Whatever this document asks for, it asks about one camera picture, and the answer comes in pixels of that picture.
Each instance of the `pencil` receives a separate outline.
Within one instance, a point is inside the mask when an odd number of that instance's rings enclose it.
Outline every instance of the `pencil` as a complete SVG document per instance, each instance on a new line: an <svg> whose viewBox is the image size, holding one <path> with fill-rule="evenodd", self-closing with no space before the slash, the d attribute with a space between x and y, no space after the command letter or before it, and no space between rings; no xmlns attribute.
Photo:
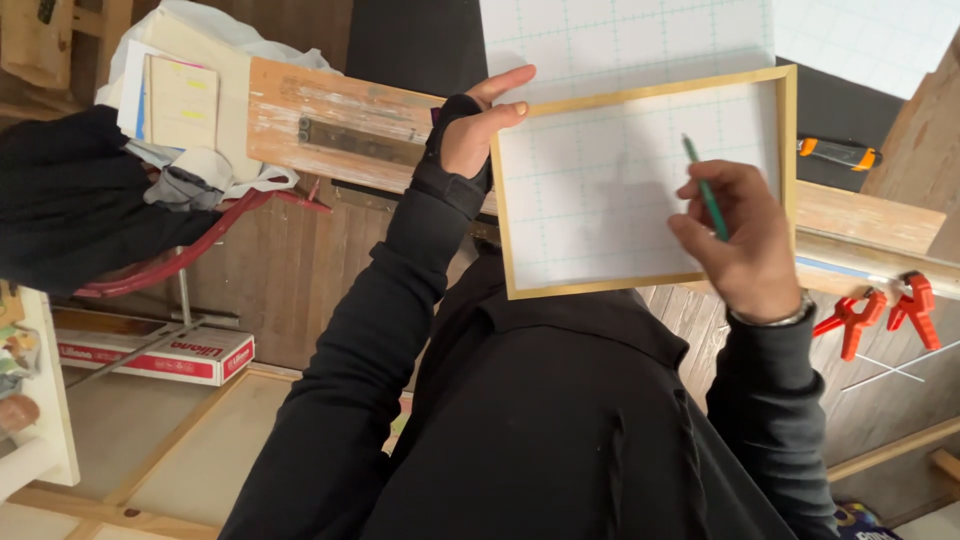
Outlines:
<svg viewBox="0 0 960 540"><path fill-rule="evenodd" d="M697 157L697 149L693 147L693 141L690 140L690 137L686 136L686 134L683 134L683 137L686 154L690 157L691 162L696 163L700 160ZM723 214L720 213L720 207L717 206L717 200L716 197L713 196L713 190L710 189L710 184L702 178L698 178L697 183L700 186L700 194L704 196L704 204L707 205L710 217L713 218L713 228L716 230L717 238L725 242L729 241L730 234L727 233L727 224L723 221Z"/></svg>

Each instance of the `cardboard box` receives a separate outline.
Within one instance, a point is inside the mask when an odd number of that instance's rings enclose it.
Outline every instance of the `cardboard box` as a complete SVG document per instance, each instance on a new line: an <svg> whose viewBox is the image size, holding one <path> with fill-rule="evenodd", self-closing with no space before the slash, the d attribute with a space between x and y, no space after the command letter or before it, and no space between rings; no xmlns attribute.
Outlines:
<svg viewBox="0 0 960 540"><path fill-rule="evenodd" d="M60 363L98 368L177 331L179 323L53 308ZM196 328L138 356L117 373L220 386L253 360L253 335Z"/></svg>

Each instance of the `metal bar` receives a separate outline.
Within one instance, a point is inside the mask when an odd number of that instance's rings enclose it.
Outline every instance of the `metal bar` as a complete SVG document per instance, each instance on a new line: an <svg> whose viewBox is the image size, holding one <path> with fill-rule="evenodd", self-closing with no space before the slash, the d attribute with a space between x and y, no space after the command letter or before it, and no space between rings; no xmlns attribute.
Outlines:
<svg viewBox="0 0 960 540"><path fill-rule="evenodd" d="M203 317L198 317L196 320L194 320L194 321L193 321L192 323L190 323L189 325L183 325L182 328L179 328L179 329L177 329L177 330L175 330L175 331L171 331L170 333L168 333L168 334L166 334L166 335L164 335L164 336L161 336L161 337L159 337L159 338L151 341L150 343L147 343L146 345L143 345L143 346L141 346L141 347L139 347L139 348L137 348L137 349L134 349L133 351L130 351L129 353L127 353L126 356L124 356L124 357L122 357L122 358L120 358L120 359L114 360L113 362L111 362L111 363L109 363L109 364L107 364L107 365L105 365L105 366L103 366L103 367L100 367L100 368L97 368L97 369L91 371L90 373L84 375L83 377L81 377L81 378L79 378L79 379L77 379L77 380L74 380L73 382L67 384L66 387L67 387L67 388L73 388L74 386L77 386L77 385L80 384L81 382L85 382L85 381L91 380L91 379L97 379L98 377L102 377L102 376L106 375L107 373L109 373L109 372L117 369L118 367L123 367L124 365L130 363L134 358L137 358L138 356L143 355L144 353L147 353L147 352L149 352L149 351L152 351L153 349L156 349L156 348L159 348L159 347L163 347L164 345L166 345L167 343L170 343L170 342L173 341L175 338L177 338L177 336L183 334L184 332L186 332L186 331L191 331L191 330L197 328L199 325L203 324L205 320L206 320L206 319L203 318Z"/></svg>
<svg viewBox="0 0 960 540"><path fill-rule="evenodd" d="M934 356L934 355L936 355L937 353L941 353L941 352L949 349L950 347L955 347L955 346L957 346L957 345L960 345L960 340L954 341L953 343L950 343L949 345L945 345L945 346L941 347L940 349L937 349L936 351L930 351L929 353L927 353L927 354L925 354L925 355L923 355L923 356L920 356L920 357L918 357L918 358L914 358L914 359L910 360L909 362L907 362L907 363L905 363L905 364L902 364L901 366L898 366L898 369L903 369L903 368L905 368L905 367L911 366L911 365L913 365L913 364L915 364L915 363L917 363L917 362L919 362L919 361L921 361L921 360L925 360L925 359L927 359L927 358L930 358L931 356ZM874 375L874 376L872 376L872 377L868 377L867 379L864 379L864 380L862 380L862 381L860 381L860 382L855 382L854 384L851 384L850 386L847 386L846 388L843 388L843 389L841 389L840 391L841 391L841 392L849 392L849 391L851 391L851 390L853 390L853 389L855 389L855 388L859 388L860 386L863 386L863 385L866 384L867 382L870 382L870 381L872 381L872 380L877 380L877 379L879 379L879 378L881 378L881 377L886 377L886 376L890 375L891 373L894 373L894 372L892 372L892 371L885 371L885 372L883 372L883 373L878 373L878 374L876 374L876 375Z"/></svg>
<svg viewBox="0 0 960 540"><path fill-rule="evenodd" d="M899 373L899 374L901 374L901 375L903 375L903 376L909 377L910 379L919 380L920 382L926 382L925 380L917 377L916 375L910 375L909 373L906 373L906 372L901 371L899 367L888 366L887 364L885 364L885 363L883 363L883 362L878 362L878 361L876 361L876 360L874 360L874 359L872 359L872 358L867 358L866 356L861 355L861 354L857 354L856 357L857 357L857 358L863 358L864 360L867 360L868 362L872 362L872 363L874 363L874 364L876 364L876 365L878 365L878 366L880 366L880 367L887 368L887 369L890 370L890 371L896 371L897 373Z"/></svg>
<svg viewBox="0 0 960 540"><path fill-rule="evenodd" d="M177 255L183 253L183 248L177 246L176 253ZM177 271L177 279L180 281L180 309L183 311L183 324L190 326L190 323L193 322L193 317L190 316L190 291L186 284L185 266Z"/></svg>

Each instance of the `orange clamp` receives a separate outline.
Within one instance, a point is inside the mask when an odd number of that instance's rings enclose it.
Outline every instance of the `orange clamp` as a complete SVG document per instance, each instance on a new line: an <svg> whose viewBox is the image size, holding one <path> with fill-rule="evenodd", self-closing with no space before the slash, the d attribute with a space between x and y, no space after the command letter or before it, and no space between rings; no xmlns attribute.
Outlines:
<svg viewBox="0 0 960 540"><path fill-rule="evenodd" d="M903 324L903 319L909 316L924 347L930 351L940 349L940 338L937 337L937 330L933 328L933 323L930 321L930 311L934 309L933 287L930 281L920 272L911 272L903 276L903 282L913 289L913 296L903 294L890 310L887 330L898 329Z"/></svg>
<svg viewBox="0 0 960 540"><path fill-rule="evenodd" d="M887 295L872 287L867 290L864 297L867 299L867 306L863 308L863 311L859 313L853 311L853 306L859 300L841 298L833 307L833 314L813 327L813 337L823 335L836 328L845 327L843 349L840 351L840 357L847 362L853 360L856 355L856 348L860 345L860 336L863 335L863 329L875 325L880 320L883 309L887 307Z"/></svg>

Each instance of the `white plastic bag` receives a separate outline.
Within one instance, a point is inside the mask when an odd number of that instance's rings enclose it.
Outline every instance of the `white plastic bag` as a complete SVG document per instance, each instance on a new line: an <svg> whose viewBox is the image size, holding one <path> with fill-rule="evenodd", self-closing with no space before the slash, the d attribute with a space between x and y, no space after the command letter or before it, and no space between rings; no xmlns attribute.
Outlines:
<svg viewBox="0 0 960 540"><path fill-rule="evenodd" d="M305 53L301 53L297 49L284 45L283 43L264 39L263 36L249 24L239 22L216 8L188 0L163 0L156 10L148 13L143 20L131 26L130 29L123 34L116 52L113 53L113 58L110 59L108 84L97 90L95 103L106 103L115 106L115 104L111 103L110 91L123 76L127 62L128 42L131 39L142 39L144 29L150 24L151 17L156 14L157 10L161 9L188 23L194 29L210 37L219 39L223 43L236 47L251 56L272 61L282 61L301 67L320 69L330 73L337 73L338 75L341 74L339 71L330 67L330 64L324 60L324 57L321 56L320 51L317 49L310 49ZM113 99L116 99L117 95L118 92L114 91ZM169 165L182 153L182 150L150 144L136 139L130 140L127 144L127 149L156 167ZM271 178L278 177L285 177L287 182L269 182ZM260 169L260 175L256 180L244 184L234 184L227 190L224 197L228 199L242 197L243 194L252 187L260 191L286 189L296 185L299 179L300 176L291 168L264 163Z"/></svg>

